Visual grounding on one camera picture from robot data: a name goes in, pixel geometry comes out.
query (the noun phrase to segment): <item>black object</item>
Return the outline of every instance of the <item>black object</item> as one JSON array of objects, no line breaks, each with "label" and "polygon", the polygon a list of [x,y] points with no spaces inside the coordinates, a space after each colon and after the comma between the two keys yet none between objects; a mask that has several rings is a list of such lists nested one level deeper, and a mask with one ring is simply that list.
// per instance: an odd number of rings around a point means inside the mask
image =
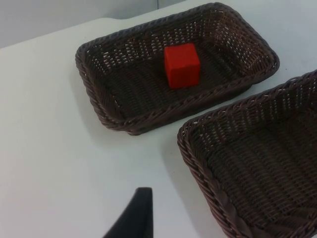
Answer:
[{"label": "black object", "polygon": [[140,187],[135,191],[104,238],[153,238],[153,194],[150,187]]}]

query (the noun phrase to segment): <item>white table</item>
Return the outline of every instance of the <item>white table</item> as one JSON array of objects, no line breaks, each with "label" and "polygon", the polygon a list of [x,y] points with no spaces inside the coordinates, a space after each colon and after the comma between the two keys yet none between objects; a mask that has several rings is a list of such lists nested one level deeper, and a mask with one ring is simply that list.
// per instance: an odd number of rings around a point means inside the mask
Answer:
[{"label": "white table", "polygon": [[[96,37],[207,2],[98,19],[0,49],[1,238],[100,238],[140,186],[154,190],[156,238],[225,237],[176,144],[187,119],[137,137],[106,129],[74,57]],[[221,2],[238,10],[281,60],[277,74],[239,99],[317,68],[316,0]]]}]

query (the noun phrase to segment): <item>red cube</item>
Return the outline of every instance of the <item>red cube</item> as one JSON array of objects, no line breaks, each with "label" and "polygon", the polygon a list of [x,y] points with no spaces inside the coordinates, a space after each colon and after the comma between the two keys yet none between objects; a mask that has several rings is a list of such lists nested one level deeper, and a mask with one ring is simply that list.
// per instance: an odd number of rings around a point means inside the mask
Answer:
[{"label": "red cube", "polygon": [[194,44],[165,47],[164,61],[170,88],[191,87],[199,83],[200,61]]}]

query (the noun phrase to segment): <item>wicker basket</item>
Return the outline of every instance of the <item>wicker basket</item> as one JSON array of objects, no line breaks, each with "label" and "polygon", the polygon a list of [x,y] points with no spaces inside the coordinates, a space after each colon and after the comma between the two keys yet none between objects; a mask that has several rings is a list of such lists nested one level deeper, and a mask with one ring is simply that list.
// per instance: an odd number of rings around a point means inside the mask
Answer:
[{"label": "wicker basket", "polygon": [[[163,49],[188,42],[200,84],[172,90]],[[237,12],[210,3],[88,42],[76,65],[102,124],[137,135],[235,97],[273,75],[279,59]]]},{"label": "wicker basket", "polygon": [[178,145],[228,237],[317,233],[317,71],[190,120]]}]

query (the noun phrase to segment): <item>red block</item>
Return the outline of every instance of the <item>red block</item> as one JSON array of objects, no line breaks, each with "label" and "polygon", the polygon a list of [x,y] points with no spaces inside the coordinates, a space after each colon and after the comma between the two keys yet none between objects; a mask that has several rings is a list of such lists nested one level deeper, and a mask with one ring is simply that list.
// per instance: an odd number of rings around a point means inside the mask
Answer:
[{"label": "red block", "polygon": [[200,61],[194,44],[165,47],[164,61],[170,88],[191,87],[199,83]]}]

